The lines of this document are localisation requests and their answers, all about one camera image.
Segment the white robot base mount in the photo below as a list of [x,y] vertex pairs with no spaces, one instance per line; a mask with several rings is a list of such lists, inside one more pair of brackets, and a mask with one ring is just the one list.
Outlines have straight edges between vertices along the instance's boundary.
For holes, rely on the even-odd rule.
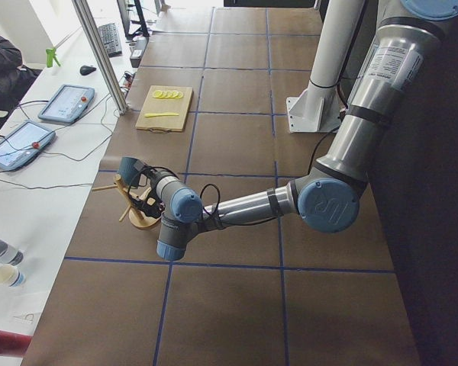
[[336,88],[310,84],[298,97],[288,97],[286,108],[290,133],[326,133],[341,124]]

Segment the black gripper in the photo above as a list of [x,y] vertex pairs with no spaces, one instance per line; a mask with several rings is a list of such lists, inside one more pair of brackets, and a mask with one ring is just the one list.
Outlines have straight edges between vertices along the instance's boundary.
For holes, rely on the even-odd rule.
[[[129,188],[129,200],[133,207],[146,217],[160,218],[164,211],[164,204],[156,193],[156,184],[161,171],[145,162],[135,162],[133,165],[134,177],[131,179]],[[130,193],[133,183],[139,181],[139,177],[146,177],[146,191],[141,196],[132,196]]]

